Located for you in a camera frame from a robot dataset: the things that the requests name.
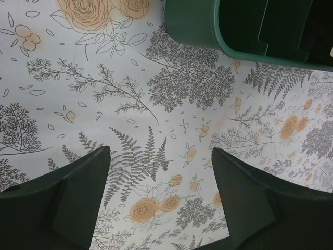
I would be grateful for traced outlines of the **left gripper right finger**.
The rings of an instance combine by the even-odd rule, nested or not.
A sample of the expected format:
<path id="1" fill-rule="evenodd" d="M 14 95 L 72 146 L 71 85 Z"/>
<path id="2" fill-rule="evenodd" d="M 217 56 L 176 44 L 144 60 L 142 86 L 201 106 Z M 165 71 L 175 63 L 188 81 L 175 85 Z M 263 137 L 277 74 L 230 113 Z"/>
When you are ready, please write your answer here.
<path id="1" fill-rule="evenodd" d="M 212 151 L 228 237 L 212 249 L 332 249 L 332 194 Z"/>

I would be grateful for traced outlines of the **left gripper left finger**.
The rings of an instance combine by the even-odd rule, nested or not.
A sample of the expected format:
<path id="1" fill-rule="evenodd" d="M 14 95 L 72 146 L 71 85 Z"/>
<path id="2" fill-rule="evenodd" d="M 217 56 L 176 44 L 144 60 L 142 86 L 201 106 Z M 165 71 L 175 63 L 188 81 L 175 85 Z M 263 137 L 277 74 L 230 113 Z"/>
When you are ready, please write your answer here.
<path id="1" fill-rule="evenodd" d="M 89 249 L 110 148 L 1 192 L 1 249 Z"/>

